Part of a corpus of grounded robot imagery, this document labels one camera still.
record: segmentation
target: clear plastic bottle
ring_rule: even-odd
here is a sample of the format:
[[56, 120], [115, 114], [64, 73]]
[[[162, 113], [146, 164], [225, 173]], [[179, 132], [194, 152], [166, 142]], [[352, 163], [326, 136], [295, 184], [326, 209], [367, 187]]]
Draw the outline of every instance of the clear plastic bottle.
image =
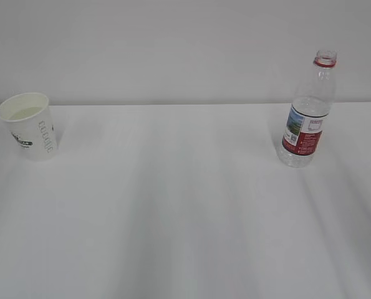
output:
[[322, 132], [322, 123], [334, 101], [337, 54], [320, 50], [310, 74], [296, 91], [282, 142], [277, 149], [279, 159], [288, 166], [308, 165]]

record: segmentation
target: black logo on cup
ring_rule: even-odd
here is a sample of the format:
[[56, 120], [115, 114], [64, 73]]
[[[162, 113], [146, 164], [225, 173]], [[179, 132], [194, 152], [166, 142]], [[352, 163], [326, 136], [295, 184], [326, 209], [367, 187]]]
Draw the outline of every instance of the black logo on cup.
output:
[[14, 134], [12, 132], [11, 132], [11, 134], [12, 134], [13, 138], [16, 139], [16, 141], [19, 143], [19, 145], [21, 147], [23, 147], [23, 148], [29, 148], [30, 146], [33, 145], [33, 142], [31, 142], [31, 141], [23, 141], [23, 140], [20, 139], [19, 135], [16, 135], [16, 134]]

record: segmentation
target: table surface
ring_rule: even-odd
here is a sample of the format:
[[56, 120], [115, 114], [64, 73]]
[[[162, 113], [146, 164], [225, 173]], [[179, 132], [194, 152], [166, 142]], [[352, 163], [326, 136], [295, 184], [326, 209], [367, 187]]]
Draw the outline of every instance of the table surface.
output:
[[289, 107], [51, 107], [41, 163], [0, 123], [0, 298], [371, 299], [371, 103], [304, 169]]

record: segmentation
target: red and white label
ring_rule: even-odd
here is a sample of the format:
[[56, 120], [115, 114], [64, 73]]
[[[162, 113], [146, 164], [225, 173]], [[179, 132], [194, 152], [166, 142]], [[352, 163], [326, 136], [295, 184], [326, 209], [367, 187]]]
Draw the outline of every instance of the red and white label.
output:
[[326, 115], [320, 117], [303, 115], [292, 106], [282, 139], [285, 149], [300, 156], [308, 156], [316, 151], [322, 133], [322, 123]]

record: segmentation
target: white paper cup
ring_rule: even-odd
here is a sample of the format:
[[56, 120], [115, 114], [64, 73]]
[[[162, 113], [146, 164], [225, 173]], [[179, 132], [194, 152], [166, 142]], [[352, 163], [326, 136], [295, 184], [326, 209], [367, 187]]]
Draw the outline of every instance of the white paper cup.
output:
[[47, 160], [57, 152], [48, 104], [47, 96], [31, 92], [15, 95], [0, 105], [0, 119], [30, 160]]

